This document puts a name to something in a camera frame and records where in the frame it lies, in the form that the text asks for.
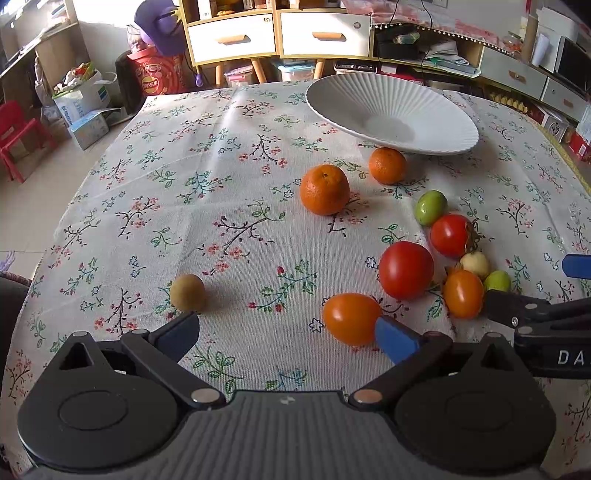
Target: mandarin orange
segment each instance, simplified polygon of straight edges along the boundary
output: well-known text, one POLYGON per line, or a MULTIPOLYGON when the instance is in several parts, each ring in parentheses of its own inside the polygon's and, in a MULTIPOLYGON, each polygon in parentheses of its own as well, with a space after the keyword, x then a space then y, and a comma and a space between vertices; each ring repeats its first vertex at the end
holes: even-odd
POLYGON ((344 172, 334 165, 318 165, 301 179, 300 199, 316 215, 332 215, 349 201, 349 182, 344 172))
POLYGON ((406 158, 393 148, 380 147, 369 158, 369 172, 384 185, 393 185, 401 181, 406 168, 406 158))

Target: drawer handle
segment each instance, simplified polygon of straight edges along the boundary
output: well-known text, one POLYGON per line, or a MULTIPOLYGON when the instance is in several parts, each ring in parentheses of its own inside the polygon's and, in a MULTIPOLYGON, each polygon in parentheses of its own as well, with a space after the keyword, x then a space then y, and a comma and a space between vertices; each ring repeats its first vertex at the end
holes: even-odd
POLYGON ((513 72, 513 70, 509 70, 509 77, 511 77, 514 80, 517 80, 518 82, 521 83, 527 83, 527 80, 525 79, 525 77, 523 75, 519 75, 519 73, 515 73, 513 72))
POLYGON ((337 32, 312 32, 314 38, 318 40, 332 40, 332 41, 344 41, 345 36, 342 33, 337 32))
POLYGON ((245 41, 248 37, 246 35, 234 35, 232 37, 222 37, 218 38, 216 41, 218 43, 223 43, 224 45, 230 45, 232 43, 240 43, 245 41))

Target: white ribbed bowl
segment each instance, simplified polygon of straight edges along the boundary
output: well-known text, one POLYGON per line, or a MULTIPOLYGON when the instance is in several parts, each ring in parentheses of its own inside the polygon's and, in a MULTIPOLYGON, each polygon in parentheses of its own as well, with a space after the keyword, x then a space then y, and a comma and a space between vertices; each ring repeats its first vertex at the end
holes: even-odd
POLYGON ((373 73, 332 75, 306 91, 314 113, 351 135, 427 155, 453 155, 478 142, 478 129, 457 105, 413 82, 373 73))

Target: red chair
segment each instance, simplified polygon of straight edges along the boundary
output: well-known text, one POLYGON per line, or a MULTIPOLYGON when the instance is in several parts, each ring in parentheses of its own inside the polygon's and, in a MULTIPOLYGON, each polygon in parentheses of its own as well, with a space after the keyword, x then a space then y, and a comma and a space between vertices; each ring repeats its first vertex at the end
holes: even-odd
POLYGON ((43 147, 44 139, 50 143, 52 148, 57 146, 47 128, 38 119, 25 120, 22 109, 16 101, 10 100, 0 105, 0 156, 8 169, 10 179, 14 180, 14 177, 16 177, 21 183, 25 180, 14 164, 14 159, 10 154, 10 148, 31 130, 35 130, 37 133, 39 148, 43 147))

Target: red tomato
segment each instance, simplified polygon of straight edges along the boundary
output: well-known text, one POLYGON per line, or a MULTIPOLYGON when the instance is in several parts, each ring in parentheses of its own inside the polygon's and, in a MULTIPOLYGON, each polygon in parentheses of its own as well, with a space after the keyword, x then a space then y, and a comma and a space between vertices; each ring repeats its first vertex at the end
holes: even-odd
POLYGON ((463 215, 448 213, 431 227, 431 244, 442 255, 461 258, 476 249, 478 234, 463 215))
POLYGON ((361 293, 342 293, 329 298, 322 308, 322 319, 333 336, 350 346, 375 340, 375 322, 382 308, 372 297, 361 293))
POLYGON ((460 319, 473 319, 482 309, 484 286, 474 273, 456 270, 443 286, 443 300, 450 313, 460 319))
POLYGON ((429 287, 433 270, 433 257, 425 247, 412 242, 396 242, 379 259, 379 282, 391 297, 408 300, 429 287))

